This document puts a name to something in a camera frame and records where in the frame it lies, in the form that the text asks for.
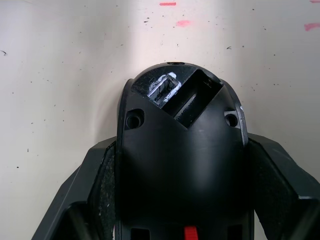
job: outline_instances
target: red ink mark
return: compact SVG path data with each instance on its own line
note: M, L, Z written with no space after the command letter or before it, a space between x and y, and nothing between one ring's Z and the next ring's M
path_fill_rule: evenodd
M176 2L160 2L160 6L175 6Z
M306 30L307 32L312 30L312 29L316 29L316 28L320 28L320 23L316 22L316 23L308 23L304 25L304 30Z
M190 24L191 24L191 21L189 20L180 20L180 21L177 21L175 25L178 27L184 28Z

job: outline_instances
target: black foam padding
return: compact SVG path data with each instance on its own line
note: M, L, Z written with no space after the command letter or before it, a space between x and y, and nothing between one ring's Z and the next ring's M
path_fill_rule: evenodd
M115 226L115 143L109 146L94 183L90 207L102 240L112 240Z
M268 240L279 240L298 196L259 144L250 141L249 148L254 210Z

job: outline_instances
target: black plastic part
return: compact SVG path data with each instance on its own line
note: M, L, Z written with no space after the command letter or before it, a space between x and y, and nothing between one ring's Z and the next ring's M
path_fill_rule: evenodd
M88 201L107 149L115 140L109 138L90 148L82 165L60 187L32 240L97 239Z
M158 91L167 76L181 85L174 94L173 87ZM152 240L183 239L189 225L200 239L227 240L234 225L241 225L243 240L252 239L247 130L226 122L226 111L237 122L242 115L230 88L188 63L156 65L125 85L116 141L117 239L129 240L132 228L148 229ZM129 129L128 116L137 110L143 124Z
M275 141L249 134L254 209L268 240L320 239L320 184Z

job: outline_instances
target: white backdrop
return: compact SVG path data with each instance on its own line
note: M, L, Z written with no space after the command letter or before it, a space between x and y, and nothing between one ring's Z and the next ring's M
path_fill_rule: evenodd
M162 62L229 82L249 132L320 181L320 3L0 0L0 10L0 239L31 239L87 150L116 135L127 79Z

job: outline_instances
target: rectangular opening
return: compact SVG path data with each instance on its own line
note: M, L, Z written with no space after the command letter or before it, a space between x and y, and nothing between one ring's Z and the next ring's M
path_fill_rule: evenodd
M242 224L228 226L227 240L242 240Z
M172 91L178 86L179 82L175 80L170 75L166 75L157 86L152 89L148 94L148 97L154 101L157 105L160 105L163 101L166 101L166 98L170 98L175 94Z
M131 240L150 240L150 231L148 229L132 228Z
M162 109L189 128L222 87L202 70L197 70Z

